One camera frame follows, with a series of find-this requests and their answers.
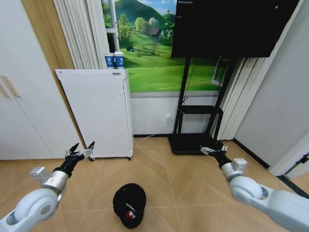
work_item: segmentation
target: white curtain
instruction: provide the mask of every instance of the white curtain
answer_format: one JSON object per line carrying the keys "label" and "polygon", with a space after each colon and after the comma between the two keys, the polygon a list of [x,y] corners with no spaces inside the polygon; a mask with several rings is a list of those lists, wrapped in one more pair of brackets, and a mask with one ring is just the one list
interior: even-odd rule
{"label": "white curtain", "polygon": [[100,0],[54,0],[75,69],[106,69],[110,52]]}
{"label": "white curtain", "polygon": [[244,119],[278,49],[280,48],[303,0],[300,0],[291,19],[268,58],[246,58],[239,61],[228,86],[221,108],[224,112],[218,140],[231,140]]}

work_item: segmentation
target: black tv screen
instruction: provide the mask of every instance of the black tv screen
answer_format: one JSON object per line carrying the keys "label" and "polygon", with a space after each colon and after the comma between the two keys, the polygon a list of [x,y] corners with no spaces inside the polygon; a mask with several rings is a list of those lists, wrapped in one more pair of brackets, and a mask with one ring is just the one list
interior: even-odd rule
{"label": "black tv screen", "polygon": [[172,57],[269,57],[298,0],[177,0]]}

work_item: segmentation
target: black metal stand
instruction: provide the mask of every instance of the black metal stand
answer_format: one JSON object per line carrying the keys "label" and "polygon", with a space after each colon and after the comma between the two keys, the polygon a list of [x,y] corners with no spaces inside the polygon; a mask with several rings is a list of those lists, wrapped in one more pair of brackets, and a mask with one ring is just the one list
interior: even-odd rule
{"label": "black metal stand", "polygon": [[[234,68],[236,66],[238,59],[232,59],[227,67],[225,79],[223,81],[222,87],[219,91],[218,99],[214,106],[212,105],[183,105],[183,97],[185,86],[188,78],[188,71],[190,66],[191,58],[185,59],[185,65],[183,70],[183,80],[180,89],[178,107],[174,125],[173,134],[169,136],[169,143],[171,145],[172,151],[175,154],[187,154],[187,153],[198,153],[200,152],[200,146],[207,146],[212,149],[221,149],[222,143],[217,141],[217,136],[219,133],[221,120],[223,117],[223,111],[220,109],[221,102],[223,100],[224,94],[226,92],[229,80],[233,74]],[[205,133],[181,133],[183,114],[210,114],[209,123],[206,128]],[[216,118],[219,115],[216,129],[214,132],[214,137],[210,136],[210,132]]]}

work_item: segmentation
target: robotic arm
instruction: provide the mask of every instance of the robotic arm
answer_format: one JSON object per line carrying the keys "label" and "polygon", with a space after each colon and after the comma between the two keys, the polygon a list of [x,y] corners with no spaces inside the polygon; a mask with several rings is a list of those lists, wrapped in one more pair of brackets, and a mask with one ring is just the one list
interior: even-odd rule
{"label": "robotic arm", "polygon": [[218,161],[231,193],[238,202],[253,206],[289,231],[309,231],[309,199],[287,191],[273,190],[245,177],[246,160],[231,161],[226,157],[226,151],[227,146],[216,151],[201,147],[202,153]]}
{"label": "robotic arm", "polygon": [[51,174],[44,167],[34,168],[29,174],[40,182],[42,188],[23,197],[16,208],[0,220],[0,231],[27,232],[40,221],[52,217],[58,209],[75,165],[92,154],[94,143],[80,152],[75,152],[78,144],[73,146],[67,151],[63,164]]}

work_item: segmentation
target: blue paper cup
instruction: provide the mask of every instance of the blue paper cup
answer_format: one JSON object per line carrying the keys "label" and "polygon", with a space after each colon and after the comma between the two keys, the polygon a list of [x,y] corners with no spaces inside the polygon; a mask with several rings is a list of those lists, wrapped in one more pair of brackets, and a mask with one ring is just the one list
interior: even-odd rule
{"label": "blue paper cup", "polygon": [[104,53],[105,61],[108,69],[114,69],[114,54]]}
{"label": "blue paper cup", "polygon": [[116,65],[117,69],[123,69],[124,68],[124,53],[123,52],[115,52],[115,59],[116,59]]}

